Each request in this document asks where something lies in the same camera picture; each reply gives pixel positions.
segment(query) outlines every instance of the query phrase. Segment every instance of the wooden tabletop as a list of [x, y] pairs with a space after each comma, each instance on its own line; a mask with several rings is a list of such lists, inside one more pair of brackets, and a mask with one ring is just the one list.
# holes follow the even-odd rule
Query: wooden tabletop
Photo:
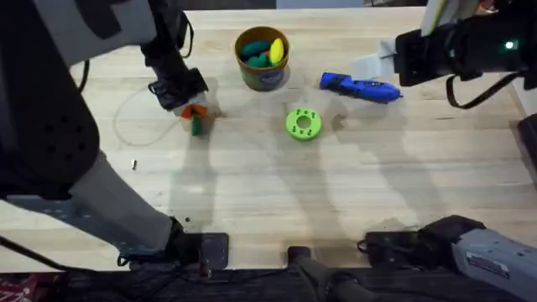
[[[112, 166], [190, 232], [228, 233], [230, 268], [281, 267], [286, 248], [298, 244], [329, 265], [366, 265], [355, 248], [364, 232], [414, 229], [450, 214], [537, 245], [537, 192], [509, 89], [462, 111], [447, 103], [444, 79], [404, 88], [404, 98], [387, 106], [317, 88], [322, 72], [348, 72], [349, 61], [374, 53], [380, 39], [417, 28], [423, 12], [188, 13], [196, 37], [187, 64], [201, 70], [222, 112], [204, 138], [191, 137], [189, 123], [147, 91], [154, 74], [137, 48], [94, 59], [84, 97]], [[283, 31], [292, 47], [289, 80], [265, 93], [246, 87], [232, 52], [244, 29], [261, 24]], [[469, 100], [497, 78], [458, 84], [457, 95]], [[285, 132], [295, 107], [321, 114], [320, 137], [301, 143]], [[116, 269], [113, 247], [7, 203], [0, 233], [65, 264]], [[0, 258], [0, 272], [48, 270], [5, 250]]]

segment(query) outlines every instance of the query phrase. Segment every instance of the green toy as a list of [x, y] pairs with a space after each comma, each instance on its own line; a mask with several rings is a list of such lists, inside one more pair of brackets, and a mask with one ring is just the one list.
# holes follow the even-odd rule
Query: green toy
[[287, 115], [285, 127], [291, 137], [300, 141], [310, 140], [315, 138], [321, 131], [321, 116], [308, 108], [296, 108]]
[[197, 114], [192, 116], [192, 136], [200, 136], [203, 134], [203, 121], [201, 119], [202, 117]]
[[258, 55], [265, 50], [270, 49], [270, 42], [267, 41], [255, 41], [244, 45], [241, 49], [241, 56], [243, 58], [249, 58], [252, 55]]
[[270, 59], [266, 54], [261, 54], [259, 57], [253, 56], [248, 59], [247, 64], [254, 68], [265, 68], [270, 66]]

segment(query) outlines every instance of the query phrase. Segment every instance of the yellow toy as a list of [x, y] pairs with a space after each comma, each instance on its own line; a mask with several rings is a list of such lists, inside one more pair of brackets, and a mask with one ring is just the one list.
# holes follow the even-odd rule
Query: yellow toy
[[277, 65], [284, 58], [284, 42], [277, 38], [270, 46], [270, 64]]

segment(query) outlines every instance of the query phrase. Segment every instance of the blue toy gun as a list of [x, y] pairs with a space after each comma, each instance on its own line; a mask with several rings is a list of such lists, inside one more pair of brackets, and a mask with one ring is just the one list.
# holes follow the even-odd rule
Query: blue toy gun
[[321, 89], [338, 92], [345, 96], [361, 98], [371, 102], [388, 104], [401, 97], [401, 91], [378, 81], [353, 81], [350, 75], [325, 72], [321, 77]]

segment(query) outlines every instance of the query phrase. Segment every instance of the green disc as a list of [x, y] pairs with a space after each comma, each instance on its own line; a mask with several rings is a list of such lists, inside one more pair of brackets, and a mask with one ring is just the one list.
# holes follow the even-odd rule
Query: green disc
[[322, 121], [321, 116], [308, 108], [296, 108], [292, 112], [289, 112], [285, 120], [285, 127], [287, 132], [291, 134], [293, 138], [298, 140], [309, 140], [317, 136], [321, 131]]

